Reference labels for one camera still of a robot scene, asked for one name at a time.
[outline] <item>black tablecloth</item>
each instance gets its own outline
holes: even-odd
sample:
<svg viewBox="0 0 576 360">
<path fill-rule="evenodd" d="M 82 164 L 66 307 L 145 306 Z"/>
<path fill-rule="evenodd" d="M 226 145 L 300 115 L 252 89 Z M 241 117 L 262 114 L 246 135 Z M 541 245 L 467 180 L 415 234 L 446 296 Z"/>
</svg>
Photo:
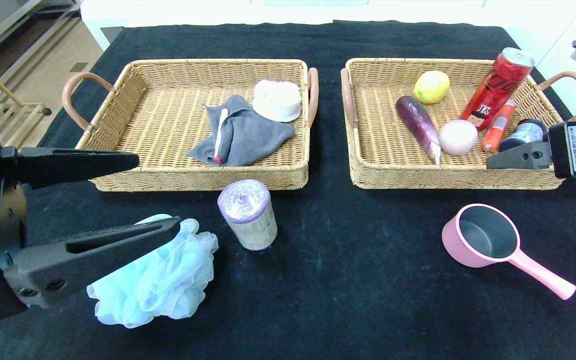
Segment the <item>black tablecloth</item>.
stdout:
<svg viewBox="0 0 576 360">
<path fill-rule="evenodd" d="M 494 59 L 506 46 L 515 43 L 503 29 L 466 24 L 124 29 L 93 68 L 110 82 L 137 59 L 302 59 L 318 68 L 310 180 L 272 192 L 279 236 L 263 253 L 238 244 L 218 192 L 102 193 L 90 182 L 27 191 L 30 245 L 166 213 L 194 217 L 220 249 L 193 317 L 106 326 L 82 290 L 0 321 L 0 359 L 576 359 L 576 294 L 562 301 L 507 263 L 467 268 L 441 243 L 460 207 L 487 203 L 515 221 L 528 255 L 576 284 L 576 180 L 554 191 L 366 191 L 350 182 L 339 81 L 346 60 Z M 91 119 L 105 96 L 84 82 L 73 103 Z M 81 135 L 62 110 L 41 145 L 71 148 Z"/>
</svg>

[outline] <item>orange spray can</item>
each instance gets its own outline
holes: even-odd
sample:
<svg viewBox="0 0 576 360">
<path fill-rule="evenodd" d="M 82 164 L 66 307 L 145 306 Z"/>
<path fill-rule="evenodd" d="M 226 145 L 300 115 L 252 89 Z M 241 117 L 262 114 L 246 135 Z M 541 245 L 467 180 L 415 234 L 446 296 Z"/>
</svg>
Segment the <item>orange spray can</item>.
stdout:
<svg viewBox="0 0 576 360">
<path fill-rule="evenodd" d="M 512 98 L 509 98 L 496 113 L 492 126 L 490 126 L 486 132 L 486 136 L 484 136 L 484 139 L 481 141 L 481 150 L 484 153 L 493 153 L 499 148 L 501 137 L 504 135 L 508 123 L 510 123 L 510 120 L 513 118 L 513 112 L 516 106 L 517 103 L 512 100 Z"/>
</svg>

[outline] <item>purple roll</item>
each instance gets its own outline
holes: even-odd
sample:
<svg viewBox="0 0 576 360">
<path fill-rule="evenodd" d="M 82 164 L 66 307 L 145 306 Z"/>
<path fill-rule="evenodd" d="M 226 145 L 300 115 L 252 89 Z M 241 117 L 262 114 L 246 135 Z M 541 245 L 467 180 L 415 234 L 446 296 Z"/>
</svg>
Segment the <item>purple roll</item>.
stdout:
<svg viewBox="0 0 576 360">
<path fill-rule="evenodd" d="M 270 191 L 263 182 L 253 179 L 233 182 L 219 194 L 217 205 L 244 248 L 263 250 L 275 241 L 277 221 Z"/>
</svg>

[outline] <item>purple eggplant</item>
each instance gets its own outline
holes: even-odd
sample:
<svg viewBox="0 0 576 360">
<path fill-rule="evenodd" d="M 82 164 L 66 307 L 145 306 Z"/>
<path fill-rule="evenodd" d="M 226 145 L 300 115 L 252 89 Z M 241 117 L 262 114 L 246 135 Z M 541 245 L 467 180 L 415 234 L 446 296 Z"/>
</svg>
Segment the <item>purple eggplant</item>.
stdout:
<svg viewBox="0 0 576 360">
<path fill-rule="evenodd" d="M 395 109 L 430 161 L 438 166 L 442 148 L 439 146 L 435 125 L 423 105 L 413 96 L 402 96 L 397 100 Z"/>
</svg>

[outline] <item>white toothbrush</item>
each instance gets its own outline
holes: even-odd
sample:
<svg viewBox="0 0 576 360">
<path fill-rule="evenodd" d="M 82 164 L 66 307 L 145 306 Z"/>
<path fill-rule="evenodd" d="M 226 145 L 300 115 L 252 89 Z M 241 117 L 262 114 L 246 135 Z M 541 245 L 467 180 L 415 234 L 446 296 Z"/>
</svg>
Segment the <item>white toothbrush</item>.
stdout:
<svg viewBox="0 0 576 360">
<path fill-rule="evenodd" d="M 217 136 L 214 141 L 214 155 L 212 159 L 217 164 L 223 164 L 224 160 L 221 157 L 217 156 L 217 152 L 219 151 L 219 146 L 222 145 L 222 125 L 224 125 L 224 121 L 228 117 L 228 109 L 221 109 L 221 114 L 219 116 L 219 125 L 217 125 Z"/>
</svg>

